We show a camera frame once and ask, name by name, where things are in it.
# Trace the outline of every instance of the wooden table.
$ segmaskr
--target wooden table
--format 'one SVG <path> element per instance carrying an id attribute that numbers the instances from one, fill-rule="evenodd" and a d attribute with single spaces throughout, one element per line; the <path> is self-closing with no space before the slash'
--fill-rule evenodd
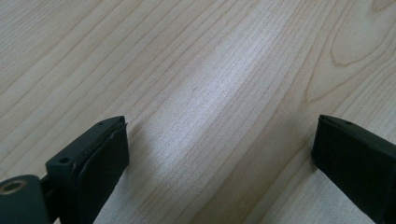
<path id="1" fill-rule="evenodd" d="M 126 117 L 96 223 L 372 223 L 310 160 L 319 114 L 396 142 L 394 0 L 0 5 L 0 179 Z"/>

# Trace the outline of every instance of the light wood surface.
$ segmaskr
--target light wood surface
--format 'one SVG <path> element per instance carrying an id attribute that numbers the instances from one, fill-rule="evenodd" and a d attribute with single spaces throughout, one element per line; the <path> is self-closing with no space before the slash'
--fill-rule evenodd
<path id="1" fill-rule="evenodd" d="M 0 76 L 0 180 L 126 117 L 96 223 L 372 223 L 309 153 L 319 114 L 396 143 L 396 3 L 6 0 Z"/>

